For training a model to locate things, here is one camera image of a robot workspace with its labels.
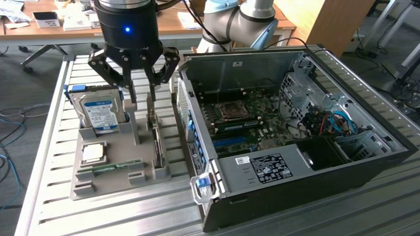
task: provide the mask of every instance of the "gray parts holder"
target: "gray parts holder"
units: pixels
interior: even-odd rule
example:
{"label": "gray parts holder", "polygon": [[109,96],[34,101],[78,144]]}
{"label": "gray parts holder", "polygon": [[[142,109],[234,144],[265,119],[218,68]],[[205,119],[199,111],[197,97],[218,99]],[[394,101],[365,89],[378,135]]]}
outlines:
{"label": "gray parts holder", "polygon": [[[78,129],[70,189],[71,200],[99,196],[170,180],[165,147],[161,147],[161,156],[165,160],[163,166],[154,168],[155,153],[151,132],[153,129],[158,129],[158,124],[149,125],[150,122],[146,118],[134,119],[137,107],[130,101],[123,100],[122,107],[129,115],[129,122],[118,124],[118,132],[97,135],[93,128]],[[102,157],[94,162],[82,163],[83,148],[93,144],[103,146]],[[127,164],[121,168],[114,165],[119,163]],[[97,168],[103,165],[115,168],[98,171]]]}

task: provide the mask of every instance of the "motherboard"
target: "motherboard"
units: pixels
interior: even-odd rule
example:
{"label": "motherboard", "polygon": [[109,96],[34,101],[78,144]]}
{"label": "motherboard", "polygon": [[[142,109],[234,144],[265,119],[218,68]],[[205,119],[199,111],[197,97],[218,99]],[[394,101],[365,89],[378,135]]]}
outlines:
{"label": "motherboard", "polygon": [[274,93],[254,89],[241,91],[239,100],[201,103],[209,136],[218,157],[239,155],[283,146],[298,138],[274,106]]}

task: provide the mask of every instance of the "hard drive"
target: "hard drive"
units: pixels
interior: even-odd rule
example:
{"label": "hard drive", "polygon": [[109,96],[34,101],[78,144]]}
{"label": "hard drive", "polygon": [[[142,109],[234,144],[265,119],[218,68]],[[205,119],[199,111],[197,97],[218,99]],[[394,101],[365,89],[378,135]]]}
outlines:
{"label": "hard drive", "polygon": [[117,131],[118,123],[126,122],[121,93],[111,86],[74,85],[65,89],[79,118],[82,128],[93,128],[95,134]]}

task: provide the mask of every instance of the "chair wheel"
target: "chair wheel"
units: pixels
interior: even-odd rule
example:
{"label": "chair wheel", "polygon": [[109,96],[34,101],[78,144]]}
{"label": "chair wheel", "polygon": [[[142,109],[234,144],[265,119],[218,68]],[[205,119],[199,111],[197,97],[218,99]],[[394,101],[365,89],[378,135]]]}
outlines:
{"label": "chair wheel", "polygon": [[90,43],[90,48],[91,48],[91,49],[98,49],[97,44],[95,44],[95,43]]}
{"label": "chair wheel", "polygon": [[23,67],[23,72],[30,74],[33,72],[33,68],[31,67]]}
{"label": "chair wheel", "polygon": [[21,51],[22,53],[26,53],[29,50],[26,47],[18,46],[18,51]]}

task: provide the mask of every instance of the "barcode label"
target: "barcode label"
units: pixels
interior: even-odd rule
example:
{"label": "barcode label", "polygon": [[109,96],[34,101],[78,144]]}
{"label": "barcode label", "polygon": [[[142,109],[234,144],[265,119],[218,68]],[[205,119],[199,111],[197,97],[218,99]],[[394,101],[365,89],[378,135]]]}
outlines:
{"label": "barcode label", "polygon": [[238,158],[235,158],[234,160],[235,160],[235,164],[237,164],[237,165],[249,163],[249,157],[247,157],[247,156],[238,157]]}

